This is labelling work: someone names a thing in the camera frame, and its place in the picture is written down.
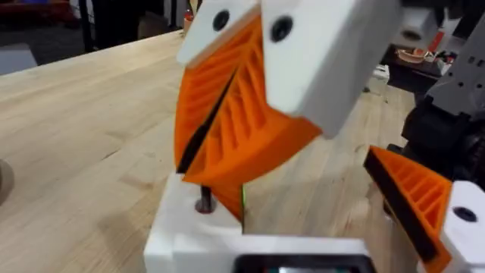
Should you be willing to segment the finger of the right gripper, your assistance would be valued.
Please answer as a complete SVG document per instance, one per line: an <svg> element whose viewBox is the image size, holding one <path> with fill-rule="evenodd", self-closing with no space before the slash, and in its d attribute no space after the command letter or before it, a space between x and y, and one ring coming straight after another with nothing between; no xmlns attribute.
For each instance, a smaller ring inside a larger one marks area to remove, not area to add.
<svg viewBox="0 0 485 273"><path fill-rule="evenodd" d="M177 61L185 66L176 110L177 173L187 172L200 150L247 56L259 13L259 1L204 1L197 11L177 53Z"/></svg>
<svg viewBox="0 0 485 273"><path fill-rule="evenodd" d="M240 185L334 137L402 23L399 1L259 1L237 69L185 180Z"/></svg>

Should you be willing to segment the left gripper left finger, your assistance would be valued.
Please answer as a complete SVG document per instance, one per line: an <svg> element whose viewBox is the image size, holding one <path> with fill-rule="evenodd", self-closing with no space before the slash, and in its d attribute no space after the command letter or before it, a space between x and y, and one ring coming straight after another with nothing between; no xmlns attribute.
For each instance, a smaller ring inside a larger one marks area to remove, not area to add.
<svg viewBox="0 0 485 273"><path fill-rule="evenodd" d="M213 196L214 211L202 214L196 203L202 198L201 187L182 181L182 176L170 173L164 187L143 251L148 273L173 273L175 238L178 234L240 235L242 224Z"/></svg>

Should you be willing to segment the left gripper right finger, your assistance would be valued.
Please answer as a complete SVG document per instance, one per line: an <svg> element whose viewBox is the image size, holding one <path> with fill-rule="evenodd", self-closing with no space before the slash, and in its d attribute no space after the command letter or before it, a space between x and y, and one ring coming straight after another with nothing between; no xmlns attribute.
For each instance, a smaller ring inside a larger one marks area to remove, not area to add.
<svg viewBox="0 0 485 273"><path fill-rule="evenodd" d="M377 146L370 146L364 167L410 240L417 271L484 270L482 188Z"/></svg>

